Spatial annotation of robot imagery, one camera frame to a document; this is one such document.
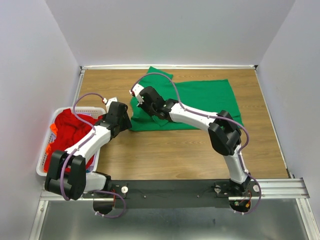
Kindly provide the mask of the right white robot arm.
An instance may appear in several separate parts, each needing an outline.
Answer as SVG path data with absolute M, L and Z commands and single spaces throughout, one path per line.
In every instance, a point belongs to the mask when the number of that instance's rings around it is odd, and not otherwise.
M 131 90 L 138 100 L 138 107 L 149 116 L 173 123 L 183 123 L 208 133 L 212 148 L 224 157 L 229 171 L 229 190 L 241 196 L 248 190 L 251 180 L 245 166 L 241 145 L 243 126 L 222 110 L 219 113 L 206 112 L 179 102 L 175 99 L 163 99 L 151 86 L 136 84 Z

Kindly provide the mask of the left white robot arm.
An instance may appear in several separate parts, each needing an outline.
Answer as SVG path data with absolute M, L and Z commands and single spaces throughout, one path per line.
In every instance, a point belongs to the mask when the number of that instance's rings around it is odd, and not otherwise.
M 102 146 L 132 127 L 127 111 L 125 103 L 116 98 L 108 100 L 106 113 L 91 125 L 89 133 L 71 147 L 53 152 L 44 189 L 67 201 L 77 200 L 87 192 L 107 197 L 111 191 L 111 177 L 94 171 L 87 173 L 86 164 Z

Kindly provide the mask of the green t-shirt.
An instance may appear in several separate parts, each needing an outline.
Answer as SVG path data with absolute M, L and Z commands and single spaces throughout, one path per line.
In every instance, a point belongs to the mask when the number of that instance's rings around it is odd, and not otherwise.
M 152 66 L 148 69 L 147 73 L 153 74 L 148 75 L 139 81 L 141 86 L 153 87 L 164 100 L 178 99 L 171 82 L 166 77 L 158 75 L 157 73 L 164 74 L 170 79 L 173 79 L 174 77 L 172 74 Z M 219 113 L 221 111 L 227 111 L 234 121 L 241 125 L 243 124 L 236 97 L 227 79 L 176 82 L 175 86 L 182 103 L 188 107 L 206 112 Z M 135 97 L 131 98 L 130 105 L 133 111 L 130 119 L 132 124 L 131 131 L 145 132 L 195 129 L 195 127 L 188 124 L 169 122 L 167 120 L 159 119 L 156 116 L 149 116 L 138 107 L 138 100 Z

